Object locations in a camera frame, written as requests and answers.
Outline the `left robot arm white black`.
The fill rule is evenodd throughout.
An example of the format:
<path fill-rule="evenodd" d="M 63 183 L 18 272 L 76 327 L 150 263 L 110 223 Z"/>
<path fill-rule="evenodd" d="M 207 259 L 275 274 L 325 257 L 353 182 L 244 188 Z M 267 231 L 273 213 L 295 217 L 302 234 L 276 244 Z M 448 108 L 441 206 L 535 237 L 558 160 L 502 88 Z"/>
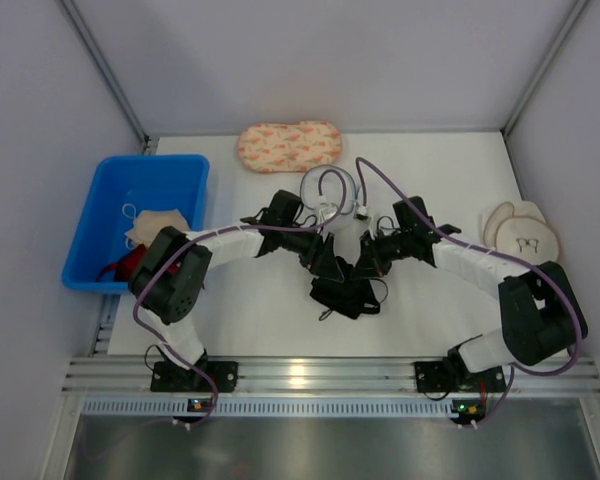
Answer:
<path fill-rule="evenodd" d="M 327 212 L 304 227 L 296 221 L 303 208 L 301 198 L 280 190 L 258 214 L 223 228 L 199 232 L 163 228 L 129 280 L 129 291 L 136 298 L 134 322 L 156 338 L 166 360 L 213 385 L 192 317 L 208 271 L 283 249 L 296 254 L 313 276 L 342 282 L 334 235 L 323 230 L 345 205 L 345 196 L 337 204 L 326 203 Z"/>

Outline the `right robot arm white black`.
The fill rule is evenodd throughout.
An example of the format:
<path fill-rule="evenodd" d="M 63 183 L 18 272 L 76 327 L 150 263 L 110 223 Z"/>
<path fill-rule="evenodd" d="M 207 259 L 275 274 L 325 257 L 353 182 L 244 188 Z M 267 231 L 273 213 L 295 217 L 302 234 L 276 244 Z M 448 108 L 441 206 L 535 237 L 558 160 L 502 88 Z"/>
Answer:
<path fill-rule="evenodd" d="M 417 196 L 393 209 L 398 222 L 393 232 L 362 234 L 353 278 L 383 277 L 394 262 L 412 258 L 457 275 L 499 304 L 498 328 L 448 351 L 447 368 L 459 380 L 504 365 L 534 374 L 535 365 L 549 357 L 580 350 L 588 325 L 562 266 L 533 265 L 474 244 L 457 227 L 436 225 Z"/>

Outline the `black bra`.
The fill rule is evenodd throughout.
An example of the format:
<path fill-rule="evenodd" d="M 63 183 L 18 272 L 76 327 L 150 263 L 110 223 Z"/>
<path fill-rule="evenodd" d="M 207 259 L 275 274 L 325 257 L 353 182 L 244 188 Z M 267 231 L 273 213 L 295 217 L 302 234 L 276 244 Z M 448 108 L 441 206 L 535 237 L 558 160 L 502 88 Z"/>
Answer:
<path fill-rule="evenodd" d="M 373 282 L 384 287 L 384 296 L 376 297 Z M 346 279 L 342 283 L 324 278 L 315 278 L 311 282 L 310 298 L 324 307 L 318 321 L 326 320 L 338 313 L 351 320 L 362 315 L 374 316 L 381 311 L 381 305 L 389 296 L 389 287 L 382 279 Z"/>

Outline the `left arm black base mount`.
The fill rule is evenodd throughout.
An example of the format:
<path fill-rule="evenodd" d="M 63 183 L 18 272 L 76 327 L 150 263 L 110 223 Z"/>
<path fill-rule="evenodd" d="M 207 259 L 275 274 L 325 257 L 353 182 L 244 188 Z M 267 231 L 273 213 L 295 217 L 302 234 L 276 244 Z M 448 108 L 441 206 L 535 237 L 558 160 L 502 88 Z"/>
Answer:
<path fill-rule="evenodd" d="M 238 380 L 239 364 L 234 361 L 204 360 L 200 369 L 214 382 L 219 393 L 231 393 Z M 177 366 L 170 360 L 158 361 L 153 366 L 150 391 L 158 393 L 212 392 L 208 380 L 199 373 Z"/>

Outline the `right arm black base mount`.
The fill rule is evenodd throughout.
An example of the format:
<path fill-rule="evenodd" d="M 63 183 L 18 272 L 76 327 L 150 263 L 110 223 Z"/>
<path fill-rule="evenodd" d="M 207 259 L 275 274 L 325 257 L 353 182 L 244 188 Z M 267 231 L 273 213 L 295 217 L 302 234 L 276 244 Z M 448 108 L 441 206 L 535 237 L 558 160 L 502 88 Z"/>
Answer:
<path fill-rule="evenodd" d="M 503 393 L 506 387 L 501 367 L 469 373 L 447 360 L 417 361 L 413 367 L 421 394 Z"/>

